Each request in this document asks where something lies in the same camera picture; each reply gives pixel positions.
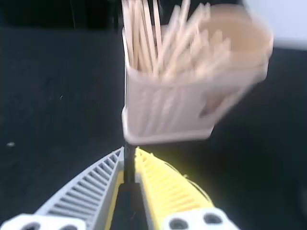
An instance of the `black surface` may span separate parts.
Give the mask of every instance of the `black surface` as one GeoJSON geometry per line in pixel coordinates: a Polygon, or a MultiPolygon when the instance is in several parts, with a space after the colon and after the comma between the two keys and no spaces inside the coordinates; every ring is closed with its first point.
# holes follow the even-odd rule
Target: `black surface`
{"type": "MultiPolygon", "coordinates": [[[[124,145],[124,64],[121,34],[0,32],[2,222],[36,211],[124,145]]],[[[188,174],[243,230],[306,229],[294,191],[307,180],[306,58],[276,48],[267,79],[208,140],[144,149],[188,174]]]]}
{"type": "Polygon", "coordinates": [[[148,229],[139,183],[124,183],[119,186],[116,207],[110,229],[148,229]]]}
{"type": "Polygon", "coordinates": [[[125,143],[124,148],[124,182],[134,183],[135,179],[135,146],[125,143]]]}

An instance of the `white plastic container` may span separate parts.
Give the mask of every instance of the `white plastic container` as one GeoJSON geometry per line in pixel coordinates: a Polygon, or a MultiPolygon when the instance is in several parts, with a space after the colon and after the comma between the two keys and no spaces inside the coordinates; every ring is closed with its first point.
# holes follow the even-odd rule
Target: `white plastic container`
{"type": "Polygon", "coordinates": [[[122,123],[126,141],[140,145],[208,138],[221,117],[253,84],[266,77],[272,50],[271,34],[256,30],[258,28],[254,34],[259,39],[269,40],[258,42],[254,56],[253,47],[246,52],[233,51],[229,68],[216,73],[211,80],[204,78],[167,85],[150,81],[146,73],[130,67],[123,30],[125,106],[122,123]],[[241,61],[244,57],[247,57],[245,63],[241,61]]]}

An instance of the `toothpick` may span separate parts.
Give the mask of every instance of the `toothpick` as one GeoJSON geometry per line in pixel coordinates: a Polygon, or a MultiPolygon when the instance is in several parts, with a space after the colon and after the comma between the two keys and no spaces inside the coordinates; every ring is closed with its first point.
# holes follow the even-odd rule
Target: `toothpick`
{"type": "Polygon", "coordinates": [[[181,4],[181,11],[179,16],[179,29],[177,33],[177,40],[180,40],[182,33],[185,29],[185,24],[187,22],[189,8],[190,8],[190,0],[183,0],[181,4]]]}
{"type": "Polygon", "coordinates": [[[153,17],[154,17],[154,28],[155,28],[155,38],[157,41],[158,54],[162,49],[162,38],[161,38],[161,25],[160,25],[160,15],[157,0],[153,0],[153,17]]]}
{"type": "Polygon", "coordinates": [[[132,13],[130,11],[130,7],[125,0],[122,0],[122,9],[123,9],[123,21],[125,28],[125,37],[127,42],[127,50],[129,57],[129,65],[134,68],[134,58],[133,58],[133,42],[132,42],[132,13]]]}
{"type": "Polygon", "coordinates": [[[149,43],[149,51],[150,51],[150,57],[152,66],[154,66],[156,62],[156,53],[155,53],[155,47],[154,47],[154,36],[153,36],[153,26],[150,19],[150,12],[149,12],[149,6],[147,0],[143,0],[143,8],[144,8],[144,16],[145,16],[145,33],[147,35],[147,40],[149,43]]]}
{"type": "Polygon", "coordinates": [[[198,8],[195,10],[191,18],[188,20],[185,32],[182,35],[182,38],[179,40],[179,43],[177,43],[177,46],[173,52],[173,55],[171,56],[169,63],[175,62],[178,56],[183,52],[183,50],[189,44],[195,30],[199,28],[199,25],[203,20],[204,12],[205,12],[205,6],[203,4],[199,4],[198,8]]]}
{"type": "Polygon", "coordinates": [[[213,57],[208,58],[202,65],[195,69],[196,78],[211,77],[212,73],[220,66],[227,63],[230,57],[230,39],[225,39],[215,50],[213,57]]]}
{"type": "Polygon", "coordinates": [[[133,7],[133,55],[134,55],[134,68],[138,68],[138,62],[139,62],[139,49],[140,49],[140,18],[141,18],[141,12],[140,12],[140,2],[139,1],[130,1],[129,2],[131,6],[133,7]]]}
{"type": "Polygon", "coordinates": [[[166,51],[167,51],[167,49],[169,48],[169,46],[172,42],[172,38],[174,38],[175,35],[176,35],[176,31],[177,31],[177,28],[178,28],[179,12],[180,12],[180,7],[176,5],[173,9],[172,16],[169,20],[168,29],[165,33],[162,47],[161,47],[160,51],[158,52],[158,60],[157,60],[156,65],[153,68],[154,75],[157,75],[159,73],[160,69],[162,68],[166,51]]]}
{"type": "Polygon", "coordinates": [[[152,68],[152,64],[150,61],[150,55],[149,55],[149,50],[148,50],[148,43],[147,43],[147,36],[145,33],[145,13],[143,11],[143,7],[141,6],[141,2],[140,2],[140,12],[141,12],[141,16],[140,16],[140,42],[141,42],[141,51],[143,53],[142,59],[145,63],[146,66],[146,70],[145,72],[147,73],[152,73],[153,68],[152,68]]]}

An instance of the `toothpick holder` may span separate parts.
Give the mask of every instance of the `toothpick holder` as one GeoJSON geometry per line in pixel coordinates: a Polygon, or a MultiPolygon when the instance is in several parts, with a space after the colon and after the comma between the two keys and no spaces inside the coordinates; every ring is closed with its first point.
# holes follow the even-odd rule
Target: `toothpick holder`
{"type": "Polygon", "coordinates": [[[133,145],[208,138],[227,111],[267,75],[268,59],[264,59],[255,67],[228,68],[195,82],[162,84],[130,67],[124,29],[122,35],[125,52],[122,125],[126,141],[133,145]]]}

